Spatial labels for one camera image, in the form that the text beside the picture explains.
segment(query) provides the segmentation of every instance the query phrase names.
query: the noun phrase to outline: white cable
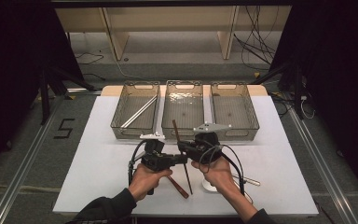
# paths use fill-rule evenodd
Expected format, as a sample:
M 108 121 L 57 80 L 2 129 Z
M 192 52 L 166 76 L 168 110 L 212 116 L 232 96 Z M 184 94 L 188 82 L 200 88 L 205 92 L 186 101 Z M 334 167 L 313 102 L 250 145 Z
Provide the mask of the white cable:
M 149 79 L 147 79 L 147 78 L 136 77 L 136 76 L 130 76 L 130 75 L 125 74 L 125 73 L 121 70 L 121 67 L 120 67 L 120 64 L 118 63 L 118 61 L 117 61 L 117 60 L 114 60 L 114 61 L 115 61 L 115 63 L 117 64 L 118 70 L 120 71 L 121 75 L 123 75 L 124 77 L 135 77 L 135 78 L 139 78 L 139 79 L 142 79 L 142 80 L 149 81 Z
M 306 114 L 305 111 L 304 111 L 304 108 L 303 108 L 304 101 L 305 101 L 305 100 L 302 100 L 302 101 L 301 101 L 301 110 L 302 110 L 304 116 L 305 116 L 307 119 L 313 119 L 313 117 L 315 117 L 315 110 L 313 110 L 312 116 L 311 116 L 311 117 L 308 117 L 307 114 Z

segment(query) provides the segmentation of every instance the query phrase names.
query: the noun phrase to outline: metal rod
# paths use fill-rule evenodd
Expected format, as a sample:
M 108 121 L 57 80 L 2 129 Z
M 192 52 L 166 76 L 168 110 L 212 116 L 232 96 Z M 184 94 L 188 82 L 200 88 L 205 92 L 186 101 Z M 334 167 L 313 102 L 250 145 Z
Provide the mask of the metal rod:
M 178 132 L 178 127 L 176 126 L 176 120 L 173 119 L 172 124 L 173 124 L 173 128 L 175 129 L 176 140 L 179 143 L 180 142 L 180 136 L 179 136 L 179 132 Z M 186 164 L 183 164 L 183 166 L 185 167 L 185 173 L 186 173 L 188 187 L 190 188 L 190 193 L 193 194 L 193 189 L 191 188 L 190 178 L 188 177 L 188 171 L 187 171 Z
M 171 183 L 175 186 L 179 193 L 182 194 L 184 198 L 188 198 L 188 193 L 182 187 L 180 187 L 180 185 L 176 183 L 176 181 L 170 175 L 168 175 L 167 178 L 171 181 Z
M 123 125 L 121 125 L 120 128 L 125 129 L 127 128 L 131 123 L 133 123 L 144 111 L 150 107 L 157 99 L 157 95 L 153 96 L 152 99 L 150 99 L 144 106 L 142 106 L 135 114 L 132 115 Z
M 238 175 L 236 174 L 232 174 L 232 176 L 236 177 L 236 178 L 239 178 Z M 257 180 L 253 180 L 253 179 L 250 179 L 248 177 L 243 177 L 242 178 L 244 181 L 248 182 L 249 184 L 253 184 L 255 186 L 260 186 L 260 182 L 258 182 Z

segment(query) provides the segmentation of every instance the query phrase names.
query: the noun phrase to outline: aluminum rail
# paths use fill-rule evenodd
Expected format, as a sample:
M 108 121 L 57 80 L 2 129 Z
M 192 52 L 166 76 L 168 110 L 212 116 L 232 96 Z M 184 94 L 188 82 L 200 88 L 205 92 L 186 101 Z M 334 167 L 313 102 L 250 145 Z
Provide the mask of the aluminum rail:
M 157 95 L 152 97 L 144 106 L 142 106 L 135 114 L 132 115 L 120 128 L 126 129 L 130 124 L 132 124 L 144 111 L 150 107 L 157 99 Z
M 51 115 L 47 119 L 44 125 L 42 125 L 39 129 L 39 131 L 36 134 L 36 137 L 34 138 L 33 143 L 31 144 L 30 148 L 28 149 L 27 154 L 25 155 L 24 159 L 22 160 L 22 163 L 17 171 L 17 173 L 14 175 L 13 179 L 11 180 L 9 186 L 7 187 L 7 190 L 3 197 L 0 200 L 0 223 L 4 223 L 7 214 L 11 208 L 11 206 L 14 203 L 14 200 L 16 199 L 21 185 L 24 182 L 26 176 L 28 175 L 28 172 L 31 168 L 31 166 L 34 163 L 34 159 L 37 156 L 37 153 L 39 152 L 39 149 L 42 146 L 43 141 L 46 138 L 46 135 L 48 133 L 48 130 L 51 126 L 52 121 L 54 120 L 54 116 L 60 107 L 61 103 L 63 102 L 64 96 L 57 96 L 54 100 L 54 105 L 51 108 Z
M 292 120 L 295 123 L 328 192 L 330 193 L 330 196 L 336 205 L 342 220 L 346 224 L 358 223 L 358 218 L 354 214 L 350 202 L 334 178 L 332 171 L 330 170 L 326 160 L 324 159 L 324 156 L 313 140 L 312 135 L 310 134 L 310 131 L 308 130 L 304 120 L 300 120 L 293 109 L 290 109 L 289 114 L 292 117 Z

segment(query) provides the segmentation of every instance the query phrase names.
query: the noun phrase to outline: cable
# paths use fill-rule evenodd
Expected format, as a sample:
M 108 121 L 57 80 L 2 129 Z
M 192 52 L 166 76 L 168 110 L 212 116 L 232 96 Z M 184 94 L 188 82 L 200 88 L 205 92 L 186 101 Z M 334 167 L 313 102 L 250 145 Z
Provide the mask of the cable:
M 304 107 L 303 107 L 304 102 L 305 102 L 305 100 L 302 100 L 302 101 L 301 101 L 301 110 L 302 110 L 304 116 L 305 116 L 307 119 L 313 119 L 313 117 L 315 117 L 315 110 L 313 110 L 312 116 L 311 116 L 311 117 L 308 117 L 307 113 L 305 113 L 305 111 L 304 111 Z
M 271 96 L 271 99 L 274 103 L 279 103 L 282 104 L 284 106 L 285 111 L 283 113 L 278 113 L 278 115 L 280 116 L 280 119 L 286 115 L 290 109 L 292 109 L 293 105 L 294 105 L 294 101 L 293 100 L 286 100 L 283 99 L 281 96 L 279 96 L 276 93 L 273 92 L 268 92 L 268 95 Z
M 251 30 L 251 33 L 249 34 L 248 38 L 246 39 L 245 42 L 243 41 L 240 41 L 235 35 L 235 37 L 237 38 L 237 40 L 240 42 L 240 44 L 242 45 L 242 47 L 244 49 L 247 49 L 248 50 L 248 53 L 252 53 L 254 54 L 256 57 L 258 57 L 259 59 L 261 59 L 263 62 L 265 63 L 268 63 L 270 64 L 269 60 L 267 59 L 267 55 L 266 53 L 268 54 L 268 56 L 270 58 L 273 59 L 273 54 L 274 52 L 271 52 L 272 51 L 275 51 L 275 49 L 269 47 L 266 43 L 265 43 L 265 40 L 269 37 L 269 35 L 271 34 L 275 24 L 276 24 L 276 21 L 278 19 L 278 15 L 279 15 L 279 7 L 277 7 L 277 13 L 276 13 L 276 16 L 275 16 L 275 21 L 272 23 L 272 26 L 271 26 L 271 29 L 269 30 L 269 33 L 267 34 L 266 37 L 261 37 L 261 34 L 260 34 L 260 29 L 259 29 L 259 15 L 260 15 L 260 11 L 261 11 L 261 7 L 260 6 L 257 6 L 255 8 L 255 11 L 253 13 L 253 16 L 251 15 L 250 11 L 249 11 L 249 8 L 248 7 L 245 7 L 246 9 L 246 12 L 248 13 L 248 16 L 249 16 L 249 19 L 251 20 L 251 23 L 252 23 L 252 30 Z M 253 37 L 254 38 L 254 42 L 255 40 L 258 41 L 258 44 L 260 46 L 260 48 L 257 48 L 256 46 L 254 45 L 249 45 L 248 44 L 248 41 L 250 39 L 250 37 Z M 264 56 L 264 59 L 262 59 L 258 54 L 254 53 L 252 50 L 250 50 L 247 46 L 251 47 L 251 48 L 254 48 L 254 49 L 258 49 L 260 50 L 262 53 L 263 53 L 263 56 Z
M 226 155 L 222 152 L 222 156 L 234 167 L 234 169 L 238 173 L 238 178 L 240 181 L 240 191 L 242 195 L 245 195 L 245 189 L 243 187 L 243 176 L 241 175 L 240 169 L 238 169 L 238 166 Z
M 237 153 L 235 153 L 235 151 L 234 151 L 231 147 L 229 147 L 229 146 L 227 146 L 227 145 L 222 145 L 222 146 L 223 146 L 223 147 L 228 147 L 228 148 L 231 150 L 231 152 L 234 154 L 235 158 L 237 158 L 238 164 L 240 165 L 240 168 L 241 168 L 242 177 L 244 177 L 244 175 L 243 175 L 243 169 L 242 169 L 242 164 L 241 164 L 240 158 L 238 158 Z
M 100 79 L 103 80 L 103 81 L 106 81 L 106 78 L 100 77 L 100 76 L 95 75 L 95 74 L 93 74 L 93 73 L 85 73 L 85 74 L 83 74 L 83 76 L 95 76 L 95 77 L 100 78 Z
M 88 52 L 82 53 L 82 54 L 80 54 L 79 56 L 76 56 L 76 58 L 81 58 L 81 57 L 83 57 L 83 55 L 86 55 L 86 54 L 89 54 L 89 55 L 92 55 L 92 56 L 99 56 L 100 58 L 98 58 L 98 59 L 96 59 L 96 60 L 94 60 L 94 61 L 92 61 L 92 62 L 90 62 L 90 63 L 79 63 L 79 64 L 91 64 L 91 63 L 98 62 L 98 61 L 100 61 L 100 60 L 103 58 L 103 55 L 102 55 L 102 54 L 92 54 L 92 53 L 88 53 Z
M 125 74 L 125 73 L 121 70 L 120 64 L 117 62 L 117 60 L 115 60 L 115 63 L 117 64 L 118 70 L 120 71 L 120 73 L 121 73 L 121 75 L 122 75 L 123 77 L 134 77 L 134 78 L 139 78 L 139 79 L 145 80 L 145 81 L 154 81 L 154 80 L 151 80 L 151 79 L 148 79 L 148 78 L 144 78 L 144 77 L 137 77 L 137 76 L 127 75 L 127 74 Z
M 327 214 L 327 212 L 321 207 L 321 205 L 316 202 L 315 199 L 313 199 L 313 201 L 316 204 L 316 207 L 318 208 L 318 210 L 322 211 L 324 213 L 324 215 L 328 218 L 328 220 L 330 221 L 331 224 L 336 224 L 336 222 Z
M 139 147 L 145 143 L 147 140 L 142 140 L 138 146 L 136 146 L 135 150 L 133 151 L 133 154 L 132 154 L 132 157 L 131 157 L 131 160 L 129 161 L 129 185 L 131 184 L 132 182 L 132 178 L 133 178 L 133 165 L 135 164 L 135 156 L 136 156 L 136 153 L 138 152 L 138 149 Z
M 215 153 L 216 150 L 213 152 L 213 154 L 211 155 L 211 157 L 210 157 L 210 159 L 209 159 L 208 169 L 206 170 L 206 172 L 203 172 L 203 171 L 201 170 L 201 161 L 202 161 L 203 157 L 204 157 L 206 154 L 208 154 L 210 151 L 214 150 L 215 148 L 216 148 L 216 146 L 209 148 L 206 152 L 202 153 L 202 155 L 201 155 L 201 157 L 200 157 L 199 170 L 200 170 L 203 174 L 208 174 L 209 169 L 211 168 L 212 157 L 213 157 L 213 155 L 214 155 L 214 153 Z

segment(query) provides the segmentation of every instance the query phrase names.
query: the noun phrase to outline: black cable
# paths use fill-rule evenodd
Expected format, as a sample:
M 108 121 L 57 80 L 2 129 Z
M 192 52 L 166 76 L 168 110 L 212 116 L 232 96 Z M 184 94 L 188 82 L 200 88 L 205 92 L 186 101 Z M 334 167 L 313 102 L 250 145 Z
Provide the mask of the black cable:
M 100 77 L 100 76 L 98 76 L 98 75 L 96 75 L 96 74 L 93 74 L 93 73 L 85 73 L 85 74 L 83 74 L 83 76 L 95 76 L 95 77 L 100 78 L 100 79 L 103 80 L 103 81 L 106 81 L 106 78 Z
M 228 147 L 228 148 L 231 150 L 231 152 L 234 154 L 235 158 L 237 158 L 238 164 L 240 165 L 242 177 L 244 177 L 244 175 L 243 175 L 243 169 L 242 169 L 242 164 L 241 164 L 240 158 L 238 158 L 237 153 L 235 153 L 234 149 L 232 149 L 231 147 L 229 147 L 229 146 L 227 146 L 227 145 L 222 145 L 222 146 L 223 146 L 223 147 Z
M 240 169 L 238 169 L 238 166 L 234 163 L 234 161 L 232 161 L 226 154 L 224 154 L 222 152 L 222 156 L 234 167 L 234 169 L 237 171 L 238 173 L 238 178 L 240 180 L 240 192 L 242 195 L 245 195 L 245 189 L 243 187 L 243 176 L 241 175 L 241 171 Z
M 270 56 L 271 58 L 273 58 L 272 52 L 270 52 L 269 50 L 271 49 L 271 50 L 275 51 L 275 49 L 269 47 L 269 46 L 265 43 L 264 40 L 267 39 L 267 37 L 269 36 L 269 34 L 272 32 L 273 27 L 275 26 L 275 23 L 276 23 L 276 21 L 277 21 L 277 19 L 278 19 L 279 9 L 277 10 L 277 15 L 276 15 L 276 17 L 275 17 L 275 21 L 274 21 L 273 24 L 272 24 L 272 27 L 271 27 L 270 32 L 268 33 L 268 35 L 266 36 L 266 38 L 262 38 L 262 37 L 261 37 L 261 34 L 260 34 L 259 24 L 258 24 L 258 19 L 259 19 L 260 10 L 261 10 L 260 8 L 261 8 L 260 6 L 257 6 L 257 7 L 255 8 L 254 16 L 253 16 L 253 18 L 252 18 L 251 13 L 249 12 L 249 8 L 248 8 L 248 7 L 245 7 L 246 12 L 247 12 L 248 15 L 249 15 L 249 19 L 251 20 L 251 23 L 252 23 L 252 30 L 251 30 L 251 33 L 249 34 L 249 36 L 248 36 L 248 38 L 247 38 L 247 40 L 246 40 L 246 43 L 249 41 L 250 37 L 253 36 L 254 39 L 256 39 L 256 40 L 259 42 L 260 48 L 261 48 L 261 49 L 263 49 L 263 47 L 265 48 L 265 49 L 262 50 L 262 53 L 263 53 L 263 55 L 265 56 L 265 58 L 266 58 L 266 60 L 267 60 L 267 57 L 266 57 L 265 53 L 267 52 L 267 53 L 269 54 L 269 56 Z
M 145 143 L 147 140 L 142 140 L 138 146 L 136 146 L 135 150 L 133 151 L 133 154 L 132 154 L 132 157 L 131 157 L 131 160 L 129 161 L 129 185 L 131 184 L 132 182 L 132 178 L 133 178 L 133 165 L 135 164 L 135 157 L 136 157 L 136 153 L 138 152 L 138 149 L 139 147 Z
M 89 63 L 79 63 L 79 64 L 91 64 L 91 63 L 98 62 L 98 61 L 100 61 L 100 60 L 103 58 L 103 55 L 102 55 L 102 54 L 92 54 L 92 53 L 88 53 L 88 52 L 82 53 L 82 54 L 80 54 L 79 56 L 76 56 L 76 58 L 80 58 L 80 57 L 82 57 L 83 55 L 86 55 L 86 54 L 89 54 L 89 55 L 92 55 L 92 56 L 98 56 L 98 57 L 100 57 L 100 58 L 98 58 L 98 59 L 96 59 L 96 60 L 94 60 L 94 61 L 92 61 L 92 62 L 89 62 Z
M 260 48 L 258 48 L 256 46 L 254 46 L 254 45 L 248 44 L 248 43 L 244 42 L 243 40 L 240 40 L 239 38 L 237 38 L 237 40 L 240 42 L 241 45 L 246 45 L 246 47 L 250 47 L 250 48 L 253 48 L 253 49 L 260 50 L 260 51 L 263 50 L 263 49 L 260 49 Z
M 278 113 L 278 115 L 280 116 L 280 119 L 286 115 L 290 109 L 292 109 L 293 105 L 294 105 L 294 100 L 286 100 L 283 99 L 281 96 L 279 96 L 278 94 L 275 94 L 273 92 L 268 92 L 268 95 L 271 96 L 271 99 L 274 103 L 279 103 L 282 104 L 283 107 L 285 108 L 285 111 L 283 113 Z
M 327 214 L 327 212 L 321 207 L 321 205 L 318 202 L 316 202 L 315 199 L 313 199 L 313 201 L 315 202 L 318 210 L 321 210 L 324 213 L 324 215 L 329 219 L 330 223 L 331 224 L 336 224 L 336 222 Z
M 237 39 L 237 41 L 238 41 L 238 42 L 241 44 L 241 46 L 242 46 L 242 54 L 243 54 L 243 49 L 246 49 L 246 50 L 248 50 L 249 52 L 251 52 L 252 54 L 254 54 L 254 56 L 256 56 L 257 58 L 259 58 L 261 61 L 270 64 L 269 61 L 267 61 L 266 59 L 263 59 L 260 55 L 258 55 L 257 53 L 255 53 L 254 51 L 252 51 L 251 49 L 249 49 L 248 47 L 246 47 L 245 44 L 242 44 L 241 42 L 243 42 L 243 41 L 241 41 L 239 38 L 237 38 L 236 35 L 234 35 L 234 37 Z
M 265 71 L 268 71 L 268 70 L 269 70 L 269 69 L 267 69 L 267 68 L 257 68 L 257 67 L 253 67 L 253 66 L 251 66 L 251 65 L 249 65 L 249 64 L 246 64 L 246 62 L 243 60 L 243 50 L 244 50 L 244 49 L 242 49 L 242 53 L 241 53 L 241 59 L 242 59 L 243 65 L 245 65 L 245 66 L 248 67 L 248 68 L 255 69 L 255 70 L 265 70 Z
M 209 158 L 208 169 L 206 170 L 206 172 L 203 172 L 203 171 L 200 169 L 200 168 L 201 168 L 201 161 L 202 161 L 202 159 L 204 158 L 204 156 L 205 156 L 206 154 L 208 154 L 210 151 L 214 150 L 215 148 L 216 148 L 216 147 L 211 147 L 211 148 L 209 148 L 208 150 L 206 150 L 206 152 L 202 153 L 202 155 L 201 155 L 201 157 L 200 157 L 199 170 L 200 170 L 203 174 L 208 174 L 209 169 L 211 168 L 212 157 L 213 157 L 214 153 L 216 152 L 216 150 L 213 152 L 213 154 L 212 154 L 211 157 Z

